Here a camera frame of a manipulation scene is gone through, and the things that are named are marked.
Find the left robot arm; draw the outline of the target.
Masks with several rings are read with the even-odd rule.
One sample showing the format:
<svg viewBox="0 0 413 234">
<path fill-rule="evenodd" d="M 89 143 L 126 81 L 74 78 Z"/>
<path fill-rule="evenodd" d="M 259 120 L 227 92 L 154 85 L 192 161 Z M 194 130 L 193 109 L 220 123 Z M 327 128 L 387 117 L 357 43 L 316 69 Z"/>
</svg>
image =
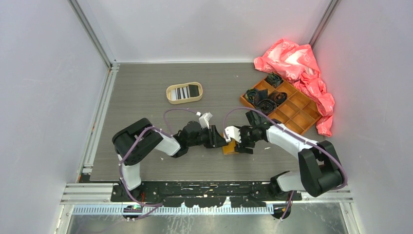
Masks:
<svg viewBox="0 0 413 234">
<path fill-rule="evenodd" d="M 178 158 L 185 155 L 189 147 L 203 145 L 213 149 L 228 145 L 214 125 L 204 126 L 190 121 L 176 134 L 168 135 L 154 127 L 147 118 L 117 132 L 112 143 L 119 159 L 123 195 L 130 201 L 137 201 L 142 195 L 140 163 L 152 151 Z"/>
</svg>

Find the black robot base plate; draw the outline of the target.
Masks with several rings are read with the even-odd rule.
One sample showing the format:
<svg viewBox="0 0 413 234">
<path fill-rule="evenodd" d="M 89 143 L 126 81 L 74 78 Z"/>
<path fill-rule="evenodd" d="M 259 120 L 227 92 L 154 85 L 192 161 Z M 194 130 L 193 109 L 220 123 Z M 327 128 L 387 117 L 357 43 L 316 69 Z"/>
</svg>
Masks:
<svg viewBox="0 0 413 234">
<path fill-rule="evenodd" d="M 132 202 L 136 199 L 164 207 L 222 207 L 229 200 L 232 208 L 263 207 L 267 202 L 301 201 L 301 194 L 277 192 L 271 182 L 263 181 L 144 181 L 132 190 L 129 198 L 122 184 L 115 184 L 111 202 Z"/>
</svg>

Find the orange card holder wallet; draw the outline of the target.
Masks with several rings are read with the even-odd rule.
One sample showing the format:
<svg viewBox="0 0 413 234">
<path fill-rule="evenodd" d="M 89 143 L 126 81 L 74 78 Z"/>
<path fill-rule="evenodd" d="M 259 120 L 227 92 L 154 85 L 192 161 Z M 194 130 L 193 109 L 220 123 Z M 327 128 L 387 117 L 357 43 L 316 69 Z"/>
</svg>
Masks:
<svg viewBox="0 0 413 234">
<path fill-rule="evenodd" d="M 222 147 L 222 151 L 224 155 L 234 155 L 238 152 L 235 151 L 236 141 L 231 141 L 228 145 Z"/>
</svg>

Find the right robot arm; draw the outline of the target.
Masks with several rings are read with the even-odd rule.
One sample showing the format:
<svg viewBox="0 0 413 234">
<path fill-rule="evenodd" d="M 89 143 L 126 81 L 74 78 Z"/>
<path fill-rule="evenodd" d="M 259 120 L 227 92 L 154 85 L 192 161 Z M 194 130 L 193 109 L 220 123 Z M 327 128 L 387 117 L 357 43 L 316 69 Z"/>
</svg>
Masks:
<svg viewBox="0 0 413 234">
<path fill-rule="evenodd" d="M 304 191 L 317 197 L 346 184 L 347 177 L 331 142 L 305 138 L 254 110 L 245 115 L 249 125 L 225 128 L 225 139 L 236 141 L 236 152 L 252 154 L 255 143 L 264 140 L 281 147 L 298 161 L 298 171 L 286 171 L 270 179 L 274 199 L 283 200 L 290 191 Z"/>
</svg>

